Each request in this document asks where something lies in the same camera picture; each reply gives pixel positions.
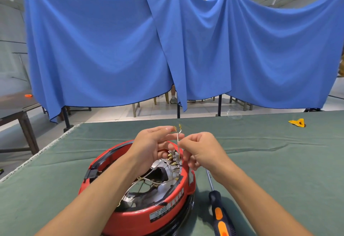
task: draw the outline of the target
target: white sneaker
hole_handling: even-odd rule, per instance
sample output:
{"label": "white sneaker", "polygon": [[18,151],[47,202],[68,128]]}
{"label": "white sneaker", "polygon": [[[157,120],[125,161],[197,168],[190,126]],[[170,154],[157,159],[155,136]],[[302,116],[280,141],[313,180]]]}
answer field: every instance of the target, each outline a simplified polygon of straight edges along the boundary
{"label": "white sneaker", "polygon": [[170,104],[177,104],[177,98],[171,98]]}

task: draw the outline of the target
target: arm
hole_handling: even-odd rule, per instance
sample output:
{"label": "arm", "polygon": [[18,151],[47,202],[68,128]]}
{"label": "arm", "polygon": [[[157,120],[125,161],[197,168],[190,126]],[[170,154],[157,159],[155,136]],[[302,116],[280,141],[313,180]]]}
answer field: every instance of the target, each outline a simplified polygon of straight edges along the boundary
{"label": "arm", "polygon": [[35,236],[99,236],[132,182],[154,161],[167,158],[173,127],[142,130],[126,154],[115,161]]}
{"label": "arm", "polygon": [[187,136],[179,146],[191,168],[208,169],[229,191],[258,235],[313,235],[230,160],[211,133]]}

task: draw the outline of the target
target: blue curtain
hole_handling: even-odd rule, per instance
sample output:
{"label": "blue curtain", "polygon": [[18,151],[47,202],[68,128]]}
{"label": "blue curtain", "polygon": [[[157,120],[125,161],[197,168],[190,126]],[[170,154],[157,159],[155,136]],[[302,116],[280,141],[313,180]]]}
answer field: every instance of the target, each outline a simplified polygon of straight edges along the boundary
{"label": "blue curtain", "polygon": [[227,93],[269,108],[321,108],[344,42],[344,0],[274,9],[251,0],[25,0],[33,94],[109,107]]}

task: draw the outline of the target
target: tiled floor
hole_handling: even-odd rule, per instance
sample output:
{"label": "tiled floor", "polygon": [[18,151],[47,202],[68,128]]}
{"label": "tiled floor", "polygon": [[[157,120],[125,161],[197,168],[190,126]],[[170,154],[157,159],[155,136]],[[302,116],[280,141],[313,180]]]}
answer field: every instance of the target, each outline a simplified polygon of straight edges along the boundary
{"label": "tiled floor", "polygon": [[[229,96],[223,95],[221,115],[224,117],[303,112],[303,109],[271,109],[257,106],[254,106],[252,111],[243,111],[242,106],[236,104],[235,102],[230,104],[229,101]],[[217,97],[215,101],[213,101],[211,98],[204,100],[203,102],[197,101],[196,103],[189,103],[188,110],[186,112],[181,112],[181,118],[215,116],[215,114],[217,114],[217,103]],[[323,109],[326,111],[344,110],[344,100],[328,97]],[[167,104],[165,97],[158,98],[156,105],[154,105],[153,99],[150,99],[140,102],[140,108],[137,109],[136,114],[137,117],[134,118],[131,105],[108,108],[92,108],[91,112],[72,112],[72,116],[70,116],[70,122],[71,124],[76,125],[83,122],[93,123],[177,118],[177,105]],[[41,108],[36,108],[32,111],[29,111],[28,116],[36,134],[40,149],[44,148],[62,135],[63,129],[65,128],[65,123],[60,122],[55,124],[49,122],[48,116],[43,114]],[[26,141],[17,121],[13,121],[0,127],[0,150],[4,148],[24,146],[26,146]],[[5,173],[2,174],[0,178],[14,170],[24,161],[28,160],[31,156],[32,155],[30,152],[1,153],[0,168],[3,168]]]}

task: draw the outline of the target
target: screwdriver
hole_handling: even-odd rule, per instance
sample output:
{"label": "screwdriver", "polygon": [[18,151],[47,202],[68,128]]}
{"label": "screwdriver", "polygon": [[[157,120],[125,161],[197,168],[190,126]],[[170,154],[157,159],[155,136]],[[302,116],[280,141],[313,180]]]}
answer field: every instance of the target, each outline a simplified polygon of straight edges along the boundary
{"label": "screwdriver", "polygon": [[212,205],[214,232],[215,236],[236,236],[234,225],[228,216],[226,209],[222,205],[221,194],[214,190],[210,172],[207,170],[207,176],[212,191],[209,193],[210,204]]}

